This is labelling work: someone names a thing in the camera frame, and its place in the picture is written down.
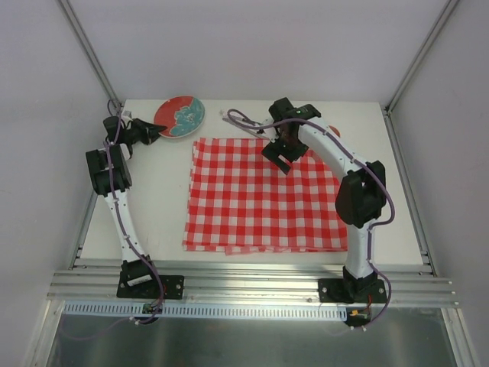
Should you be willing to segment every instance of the gray floor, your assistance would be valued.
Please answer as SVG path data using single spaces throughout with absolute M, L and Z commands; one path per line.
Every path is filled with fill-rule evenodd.
M 115 318 L 65 316 L 63 331 L 89 336 Z M 390 309 L 367 332 L 342 323 L 162 319 L 120 323 L 89 341 L 60 336 L 58 366 L 456 366 L 439 310 Z

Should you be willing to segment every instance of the white tabletop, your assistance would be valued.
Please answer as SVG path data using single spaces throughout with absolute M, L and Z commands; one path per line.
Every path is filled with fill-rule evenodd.
M 125 109 L 133 118 L 153 122 L 163 100 L 129 99 Z M 151 146 L 136 145 L 128 161 L 133 186 L 129 206 L 138 238 L 153 260 L 211 261 L 271 264 L 342 264 L 345 252 L 299 254 L 230 255 L 212 252 L 186 252 L 182 247 L 189 194 L 192 143 L 206 138 L 253 138 L 223 122 L 219 111 L 236 108 L 251 119 L 263 121 L 273 101 L 203 100 L 206 117 L 202 127 L 185 138 L 160 138 Z M 341 132 L 346 145 L 368 160 L 381 161 L 386 167 L 387 189 L 396 205 L 396 219 L 376 229 L 374 259 L 378 264 L 421 265 L 422 259 L 404 197 L 400 177 L 390 147 L 381 108 L 377 103 L 293 102 L 295 106 L 312 103 L 323 118 Z M 389 216 L 386 207 L 382 218 Z M 115 225 L 103 200 L 96 207 L 86 236 L 81 258 L 120 259 Z

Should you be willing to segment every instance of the white wall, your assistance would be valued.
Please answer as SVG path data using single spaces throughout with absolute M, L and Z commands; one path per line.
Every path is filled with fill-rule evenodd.
M 72 0 L 120 97 L 387 103 L 446 0 Z
M 89 192 L 105 95 L 53 0 L 0 11 L 0 360 L 21 364 Z
M 463 0 L 394 110 L 436 264 L 489 365 L 489 2 Z

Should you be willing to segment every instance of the gingham napkin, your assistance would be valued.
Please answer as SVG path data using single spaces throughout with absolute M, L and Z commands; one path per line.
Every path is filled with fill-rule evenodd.
M 332 172 L 309 149 L 285 175 L 261 155 L 267 143 L 194 142 L 185 250 L 227 255 L 347 250 Z

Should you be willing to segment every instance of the red and blue plate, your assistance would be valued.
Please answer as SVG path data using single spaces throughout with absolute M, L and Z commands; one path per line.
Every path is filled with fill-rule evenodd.
M 154 124 L 166 126 L 160 134 L 165 138 L 182 138 L 193 133 L 204 121 L 202 102 L 192 96 L 168 99 L 154 115 Z

